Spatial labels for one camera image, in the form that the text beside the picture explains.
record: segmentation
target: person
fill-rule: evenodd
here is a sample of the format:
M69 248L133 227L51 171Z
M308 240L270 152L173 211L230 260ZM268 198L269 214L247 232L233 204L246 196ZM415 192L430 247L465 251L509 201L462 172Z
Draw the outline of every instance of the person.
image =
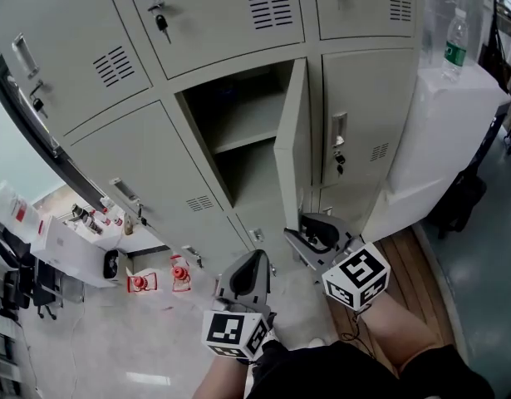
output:
M379 294L360 318L399 378L348 343L288 351L270 339L255 362L248 399L494 397L452 345L441 347L431 330L387 293ZM247 375L247 362L216 357L193 399L244 398Z

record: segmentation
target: green bottle label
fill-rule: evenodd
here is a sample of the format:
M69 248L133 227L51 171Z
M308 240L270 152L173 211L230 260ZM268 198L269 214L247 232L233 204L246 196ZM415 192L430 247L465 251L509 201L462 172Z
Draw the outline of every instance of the green bottle label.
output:
M464 65L465 49L458 47L451 42L447 42L445 46L445 59L457 67Z

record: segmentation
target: white marker cube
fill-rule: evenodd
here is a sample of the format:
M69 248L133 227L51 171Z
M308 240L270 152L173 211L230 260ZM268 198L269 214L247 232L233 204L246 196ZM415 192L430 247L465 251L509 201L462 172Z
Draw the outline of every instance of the white marker cube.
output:
M213 353L253 360L269 328L261 313L204 313L202 343Z
M390 265L372 243L322 275L329 297L360 310L388 286Z

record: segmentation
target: person's left arm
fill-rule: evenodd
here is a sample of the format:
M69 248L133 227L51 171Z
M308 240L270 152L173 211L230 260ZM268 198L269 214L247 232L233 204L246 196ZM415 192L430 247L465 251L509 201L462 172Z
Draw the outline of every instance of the person's left arm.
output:
M248 365L231 357L216 357L193 399L243 399Z

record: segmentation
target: blue floor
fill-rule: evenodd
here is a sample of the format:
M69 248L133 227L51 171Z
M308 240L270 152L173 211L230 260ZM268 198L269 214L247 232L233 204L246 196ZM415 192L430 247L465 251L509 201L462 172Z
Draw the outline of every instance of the blue floor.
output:
M497 398L511 391L511 155L501 130L479 169L488 190L465 230L439 240L423 223L454 297L469 365Z

